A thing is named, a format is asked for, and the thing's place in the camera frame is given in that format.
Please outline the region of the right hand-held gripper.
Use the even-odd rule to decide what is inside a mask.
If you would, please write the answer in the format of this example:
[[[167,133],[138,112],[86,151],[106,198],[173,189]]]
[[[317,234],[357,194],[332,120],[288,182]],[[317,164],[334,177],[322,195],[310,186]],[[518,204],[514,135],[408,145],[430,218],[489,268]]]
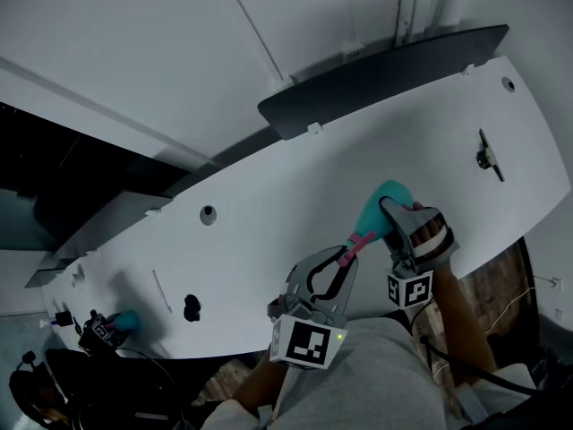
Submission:
[[[399,308],[420,305],[430,299],[435,269],[458,249],[453,230],[436,208],[409,211],[390,197],[383,197],[379,205],[396,235],[387,240],[392,261],[387,273],[389,301]],[[410,236],[435,217],[444,221],[444,228],[430,241],[413,247]]]

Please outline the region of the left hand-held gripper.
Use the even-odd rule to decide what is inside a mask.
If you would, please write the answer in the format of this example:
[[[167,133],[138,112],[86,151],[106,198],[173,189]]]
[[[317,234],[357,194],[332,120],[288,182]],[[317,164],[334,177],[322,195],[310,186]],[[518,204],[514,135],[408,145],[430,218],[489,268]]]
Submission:
[[[327,369],[347,336],[344,316],[355,276],[358,257],[339,265],[329,288],[314,291],[313,279],[346,253],[333,246],[301,260],[291,272],[290,283],[299,285],[304,296],[287,293],[268,304],[272,321],[269,360],[301,369]]]

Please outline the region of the person's right hand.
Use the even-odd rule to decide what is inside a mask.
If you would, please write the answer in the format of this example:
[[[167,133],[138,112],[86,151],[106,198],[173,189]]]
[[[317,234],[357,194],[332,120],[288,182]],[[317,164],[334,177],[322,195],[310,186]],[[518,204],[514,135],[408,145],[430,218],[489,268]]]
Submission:
[[[429,220],[410,235],[412,246],[417,247],[430,241],[441,232],[444,226],[445,223],[440,217]]]

